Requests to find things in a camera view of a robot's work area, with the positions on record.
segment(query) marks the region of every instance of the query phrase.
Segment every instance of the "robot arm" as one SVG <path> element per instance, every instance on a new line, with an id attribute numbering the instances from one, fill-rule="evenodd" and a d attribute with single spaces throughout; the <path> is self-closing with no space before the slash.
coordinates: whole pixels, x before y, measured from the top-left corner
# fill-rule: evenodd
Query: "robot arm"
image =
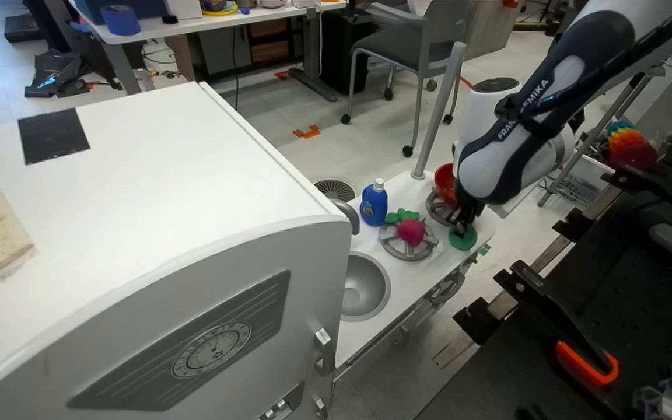
<path id="1" fill-rule="evenodd" d="M 480 138 L 456 153 L 452 221 L 469 227 L 559 167 L 573 142 L 561 130 L 616 74 L 672 38 L 672 0 L 591 0 L 524 88 L 497 105 Z"/>

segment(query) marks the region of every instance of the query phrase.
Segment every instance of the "chair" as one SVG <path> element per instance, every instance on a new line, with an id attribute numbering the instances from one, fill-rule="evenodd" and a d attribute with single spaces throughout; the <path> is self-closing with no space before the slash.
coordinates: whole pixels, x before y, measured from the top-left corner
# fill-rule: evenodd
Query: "chair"
<path id="1" fill-rule="evenodd" d="M 371 53 L 384 60 L 389 60 L 394 67 L 416 72 L 417 96 L 416 96 L 414 138 L 412 144 L 403 146 L 403 156 L 412 156 L 420 136 L 423 91 L 424 91 L 423 87 L 428 79 L 447 72 L 452 44 L 464 38 L 464 16 L 469 12 L 469 3 L 431 0 L 424 16 L 416 16 L 381 3 L 374 3 L 370 12 L 377 16 L 377 20 L 389 20 L 389 26 L 377 34 L 360 39 L 352 47 L 350 102 L 356 96 L 356 65 L 360 53 Z M 389 72 L 385 87 L 385 101 L 392 101 L 392 82 L 394 74 Z M 447 115 L 444 118 L 447 124 L 452 121 L 457 88 L 461 88 L 461 74 L 456 79 L 451 115 Z"/>

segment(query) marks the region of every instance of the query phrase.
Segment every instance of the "orange handle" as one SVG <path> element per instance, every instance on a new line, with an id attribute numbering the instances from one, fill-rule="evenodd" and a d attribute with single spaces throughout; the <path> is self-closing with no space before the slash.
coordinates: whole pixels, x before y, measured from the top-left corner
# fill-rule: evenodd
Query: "orange handle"
<path id="1" fill-rule="evenodd" d="M 585 381 L 592 388 L 609 388 L 616 383 L 622 366 L 618 360 L 606 352 L 606 360 L 611 363 L 611 370 L 602 373 L 592 363 L 588 363 L 569 343 L 559 340 L 555 343 L 555 356 L 563 366 L 573 369 L 581 381 Z"/>

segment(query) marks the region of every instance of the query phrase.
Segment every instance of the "blue bottle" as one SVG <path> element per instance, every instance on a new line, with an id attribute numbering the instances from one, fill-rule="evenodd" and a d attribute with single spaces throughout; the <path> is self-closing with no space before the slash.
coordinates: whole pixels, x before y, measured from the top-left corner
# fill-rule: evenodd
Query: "blue bottle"
<path id="1" fill-rule="evenodd" d="M 370 227 L 384 227 L 388 216 L 388 191 L 385 182 L 377 179 L 374 184 L 364 187 L 360 214 Z"/>

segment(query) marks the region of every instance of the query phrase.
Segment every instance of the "sink basin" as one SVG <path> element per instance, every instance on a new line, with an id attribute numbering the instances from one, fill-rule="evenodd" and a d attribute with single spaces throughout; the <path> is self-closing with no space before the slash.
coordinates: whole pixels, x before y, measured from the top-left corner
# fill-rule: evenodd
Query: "sink basin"
<path id="1" fill-rule="evenodd" d="M 370 320 L 384 310 L 389 297 L 385 271 L 361 255 L 350 255 L 344 287 L 344 320 Z"/>

